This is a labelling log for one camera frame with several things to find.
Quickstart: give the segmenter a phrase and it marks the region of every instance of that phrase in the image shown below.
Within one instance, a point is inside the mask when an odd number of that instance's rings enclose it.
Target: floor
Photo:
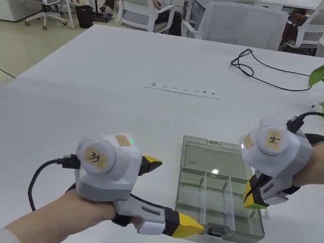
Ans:
[[[12,76],[18,76],[85,31],[79,28],[76,16],[73,17],[74,30],[69,26],[63,27],[56,20],[48,22],[47,31],[42,30],[42,20],[32,21],[29,27],[25,26],[24,20],[18,23],[0,20],[0,68]],[[96,24],[125,28],[116,18],[108,23]],[[10,76],[0,71],[0,85],[5,85],[11,80]]]

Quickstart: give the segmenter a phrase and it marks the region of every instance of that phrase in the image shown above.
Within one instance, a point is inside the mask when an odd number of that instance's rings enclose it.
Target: green leaf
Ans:
[[[324,77],[324,65],[315,69],[309,76],[308,86],[314,85]]]

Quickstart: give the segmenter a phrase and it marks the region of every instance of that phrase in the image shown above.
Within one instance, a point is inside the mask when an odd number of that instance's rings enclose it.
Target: hand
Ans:
[[[21,243],[59,243],[69,235],[115,217],[112,204],[81,199],[71,190],[54,202],[9,224]]]
[[[324,142],[314,146],[314,152],[307,165],[293,178],[294,186],[324,184]]]

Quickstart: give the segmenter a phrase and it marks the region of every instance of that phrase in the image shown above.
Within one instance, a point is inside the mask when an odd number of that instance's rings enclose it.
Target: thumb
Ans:
[[[115,208],[109,202],[96,203],[95,207],[99,221],[112,220],[116,216]]]

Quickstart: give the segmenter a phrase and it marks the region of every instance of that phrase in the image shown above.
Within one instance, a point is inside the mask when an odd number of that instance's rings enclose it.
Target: white office chair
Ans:
[[[190,23],[194,23],[195,30],[198,30],[201,20],[203,19],[205,10],[209,1],[213,2],[227,2],[227,3],[239,3],[239,4],[257,4],[258,0],[189,0],[188,11],[185,16],[185,20]],[[191,14],[193,14],[194,20],[190,20]]]
[[[69,0],[42,0],[43,1],[43,4],[42,4],[42,7],[43,7],[43,11],[40,12],[40,13],[37,13],[29,18],[26,18],[26,22],[25,22],[25,25],[26,26],[29,26],[30,25],[30,21],[33,20],[33,19],[39,19],[39,18],[42,18],[44,17],[44,24],[43,24],[43,30],[47,30],[47,18],[50,17],[50,18],[54,18],[54,19],[57,19],[57,20],[60,20],[62,21],[62,24],[63,26],[66,26],[67,25],[67,22],[65,19],[63,19],[60,14],[58,13],[51,13],[49,12],[49,7],[50,6],[53,6],[53,5],[60,5],[60,8],[63,7],[63,4],[66,3],[66,6],[67,6],[67,10],[68,10],[68,13],[69,13],[69,17],[70,17],[70,24],[71,24],[71,28],[74,29],[74,22],[73,22],[73,19],[72,19],[72,13],[71,13],[71,8],[70,8],[70,1]]]
[[[277,50],[288,13],[227,2],[209,2],[198,31],[182,22],[182,36],[187,30],[195,38],[247,47]]]
[[[170,10],[167,22],[155,24],[160,13]],[[175,7],[169,5],[161,10],[156,10],[152,0],[119,0],[118,21],[120,24],[126,24],[140,29],[146,29],[148,32],[160,33],[170,29]]]
[[[316,48],[324,33],[324,1],[311,13],[307,20],[298,27],[296,40],[289,40],[292,48]]]

